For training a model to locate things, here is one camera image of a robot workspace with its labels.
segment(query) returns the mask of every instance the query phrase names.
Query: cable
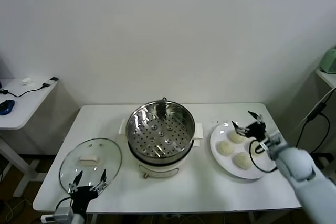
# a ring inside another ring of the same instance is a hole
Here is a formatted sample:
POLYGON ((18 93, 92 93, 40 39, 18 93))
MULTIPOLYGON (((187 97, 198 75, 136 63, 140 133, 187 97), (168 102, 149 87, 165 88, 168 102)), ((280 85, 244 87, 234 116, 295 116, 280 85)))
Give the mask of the cable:
POLYGON ((323 142, 327 139, 329 131, 330 131, 330 121, 329 121, 329 118, 326 115, 324 115, 323 113, 320 113, 320 116, 324 117, 327 120, 327 123, 328 123, 327 133, 325 134, 325 136, 324 136, 323 140, 321 141, 321 143, 312 152, 310 152, 310 153, 314 153, 315 151, 318 150, 318 148, 321 147, 321 145, 323 144, 323 142))
POLYGON ((256 163, 254 162, 254 160, 253 160, 253 158, 252 158, 252 154, 251 154, 251 147, 252 147, 252 143, 253 142, 258 142, 257 140, 253 140, 251 143, 250 143, 250 146, 249 146, 249 148, 248 148, 248 153, 250 154, 250 158, 251 158, 251 161, 252 161, 252 163, 254 164, 254 166, 258 169, 258 170, 260 170, 260 171, 262 171, 262 172, 264 172, 264 173, 272 173, 272 172, 274 172, 275 170, 277 170, 278 168, 277 167, 274 167, 272 170, 264 170, 264 169, 261 169, 259 166, 257 166, 256 165, 256 163))
POLYGON ((288 134, 288 136, 290 136, 291 134, 293 134, 294 133, 294 131, 301 125, 301 123, 303 123, 306 119, 307 119, 307 117, 310 115, 310 113, 328 96, 328 94, 330 94, 329 95, 329 97, 326 99, 326 101, 324 102, 324 103, 326 103, 329 99, 330 99, 330 97, 331 97, 331 95, 332 95, 332 93, 334 92, 336 90, 336 87, 335 88, 333 88, 333 89, 331 89, 331 90, 329 90, 323 97, 322 97, 322 99, 320 100, 320 101, 318 101, 315 105, 314 105, 314 107, 311 109, 311 111, 309 111, 309 113, 293 128, 293 130, 291 130, 291 132, 288 134))
POLYGON ((13 93, 10 93, 10 92, 9 92, 8 90, 6 90, 6 89, 1 90, 1 93, 3 93, 3 94, 11 94, 11 95, 14 96, 14 97, 22 97, 22 96, 25 95, 26 93, 33 92, 33 91, 38 91, 38 90, 40 90, 40 89, 42 89, 42 88, 44 88, 44 86, 41 86, 41 87, 38 88, 38 89, 28 90, 28 91, 26 91, 26 92, 24 92, 24 93, 22 93, 22 94, 20 94, 20 95, 15 95, 15 94, 13 94, 13 93))
POLYGON ((332 94, 334 94, 335 89, 332 89, 332 91, 330 92, 330 95, 328 96, 328 98, 325 100, 324 103, 327 103, 329 101, 329 99, 331 98, 332 94))
POLYGON ((302 137, 302 134, 303 134, 303 131, 305 130, 305 128, 306 128, 306 126, 307 126, 308 123, 309 123, 308 121, 306 121, 306 122, 304 123, 304 125, 303 125, 303 127, 302 127, 302 129, 301 129, 301 132, 300 132, 300 136, 299 136, 299 138, 298 138, 298 140, 297 140, 297 142, 296 142, 295 148, 298 147, 299 142, 300 142, 301 137, 302 137))
POLYGON ((46 88, 46 87, 49 87, 50 85, 52 85, 54 82, 58 81, 58 78, 57 77, 52 77, 50 78, 49 80, 47 80, 45 83, 43 83, 41 85, 41 87, 39 87, 38 89, 32 89, 32 90, 28 90, 26 92, 23 92, 22 94, 20 95, 15 95, 11 92, 8 91, 8 89, 2 89, 0 90, 0 94, 11 94, 12 96, 14 97, 22 97, 23 95, 29 93, 29 92, 34 92, 34 91, 38 91, 40 89, 43 89, 43 88, 46 88))
POLYGON ((55 208, 55 211, 57 210, 57 208, 59 207, 59 205, 61 205, 62 202, 66 201, 66 200, 68 200, 68 199, 71 199, 71 197, 66 197, 66 198, 64 198, 64 199, 61 199, 61 201, 60 201, 59 203, 57 203, 56 208, 55 208))
POLYGON ((23 199, 19 204, 17 204, 15 207, 12 208, 8 202, 5 202, 5 205, 9 208, 9 212, 6 215, 6 222, 4 224, 9 224, 13 220, 15 220, 17 217, 19 217, 22 214, 23 210, 25 209, 26 203, 32 205, 32 203, 30 203, 27 199, 23 199), (13 217, 14 210, 18 208, 22 203, 23 203, 23 206, 21 210, 17 213, 16 216, 13 217))

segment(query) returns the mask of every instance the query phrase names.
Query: white wall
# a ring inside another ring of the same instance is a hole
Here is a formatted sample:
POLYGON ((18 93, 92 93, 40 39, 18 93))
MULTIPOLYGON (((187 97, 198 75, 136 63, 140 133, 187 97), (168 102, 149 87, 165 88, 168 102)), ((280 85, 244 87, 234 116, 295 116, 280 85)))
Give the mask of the white wall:
POLYGON ((336 0, 0 0, 8 72, 58 76, 73 111, 264 102, 286 133, 316 102, 311 73, 335 42, 336 0))

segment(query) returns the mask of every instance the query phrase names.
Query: black cable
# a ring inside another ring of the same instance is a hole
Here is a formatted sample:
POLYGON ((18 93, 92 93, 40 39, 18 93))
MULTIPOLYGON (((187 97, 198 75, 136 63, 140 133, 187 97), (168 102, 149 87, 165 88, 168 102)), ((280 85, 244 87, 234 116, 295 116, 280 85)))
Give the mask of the black cable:
POLYGON ((3 92, 3 93, 4 93, 4 94, 11 94, 11 95, 14 96, 14 97, 22 97, 22 96, 25 95, 26 93, 33 92, 33 91, 38 91, 38 90, 40 90, 40 89, 42 89, 42 88, 44 88, 44 86, 41 86, 41 87, 38 88, 38 89, 28 90, 28 91, 26 91, 26 92, 24 92, 24 93, 22 93, 22 94, 20 94, 20 95, 15 95, 15 94, 13 94, 13 93, 10 93, 9 91, 8 91, 8 92, 3 92))
POLYGON ((277 170, 278 168, 277 167, 274 167, 272 170, 264 170, 264 169, 261 169, 259 166, 257 166, 257 164, 254 162, 254 160, 253 160, 253 158, 252 158, 252 154, 251 154, 251 147, 252 147, 252 143, 254 143, 254 142, 258 142, 257 140, 253 140, 251 143, 250 143, 250 146, 249 146, 249 148, 248 148, 248 153, 250 154, 250 158, 251 158, 251 161, 252 161, 252 163, 254 164, 254 166, 258 169, 258 170, 260 170, 260 171, 262 171, 262 172, 264 172, 264 173, 272 173, 272 172, 274 172, 275 170, 277 170))
POLYGON ((71 199, 71 197, 66 197, 66 198, 62 199, 59 203, 57 203, 55 211, 57 210, 57 208, 59 207, 59 205, 61 205, 62 202, 66 201, 68 199, 71 199))
POLYGON ((327 120, 327 122, 328 122, 327 133, 325 134, 325 136, 324 136, 323 140, 321 141, 321 143, 312 152, 310 152, 310 153, 314 153, 315 151, 318 150, 318 148, 321 147, 321 145, 323 144, 323 142, 327 139, 329 131, 330 131, 330 121, 329 121, 329 118, 326 115, 324 115, 323 113, 320 113, 320 116, 324 117, 327 120))
POLYGON ((298 138, 298 140, 297 140, 297 142, 296 142, 296 145, 295 145, 296 148, 299 146, 299 142, 300 142, 300 140, 301 140, 303 131, 305 130, 305 127, 307 126, 308 123, 309 123, 309 121, 306 120, 305 123, 304 123, 304 125, 303 125, 303 127, 302 127, 302 129, 301 129, 300 136, 299 136, 299 138, 298 138))

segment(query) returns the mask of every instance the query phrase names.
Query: white side table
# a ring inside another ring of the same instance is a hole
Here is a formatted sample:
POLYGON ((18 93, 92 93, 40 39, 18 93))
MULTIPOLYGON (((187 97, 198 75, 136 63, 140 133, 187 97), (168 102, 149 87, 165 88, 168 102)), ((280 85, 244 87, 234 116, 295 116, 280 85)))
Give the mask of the white side table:
MULTIPOLYGON (((9 92, 20 95, 25 91, 38 89, 47 80, 35 80, 34 84, 23 86, 19 79, 0 79, 2 83, 2 89, 7 89, 9 92)), ((43 88, 38 91, 30 92, 20 98, 16 98, 11 94, 0 94, 0 103, 5 100, 14 100, 15 105, 13 110, 8 115, 0 116, 0 130, 18 130, 21 129, 31 116, 35 113, 37 108, 41 105, 44 99, 49 95, 51 90, 55 87, 56 83, 47 88, 43 88)), ((9 171, 10 167, 14 165, 21 172, 24 173, 24 177, 17 186, 13 196, 21 197, 30 181, 42 182, 46 177, 46 173, 37 173, 35 171, 39 160, 34 160, 29 165, 27 164, 6 142, 0 137, 0 154, 3 155, 9 164, 3 171, 3 177, 9 171)))
POLYGON ((320 69, 317 69, 315 73, 332 89, 336 87, 336 73, 324 73, 320 69))

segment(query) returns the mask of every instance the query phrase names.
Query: computer mouse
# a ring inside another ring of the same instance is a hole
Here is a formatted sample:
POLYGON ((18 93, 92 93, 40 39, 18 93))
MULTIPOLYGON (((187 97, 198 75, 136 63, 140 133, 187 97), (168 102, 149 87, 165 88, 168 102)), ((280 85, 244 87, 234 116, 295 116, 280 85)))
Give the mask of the computer mouse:
POLYGON ((15 104, 14 100, 6 100, 0 103, 0 115, 9 114, 12 111, 14 104, 15 104))

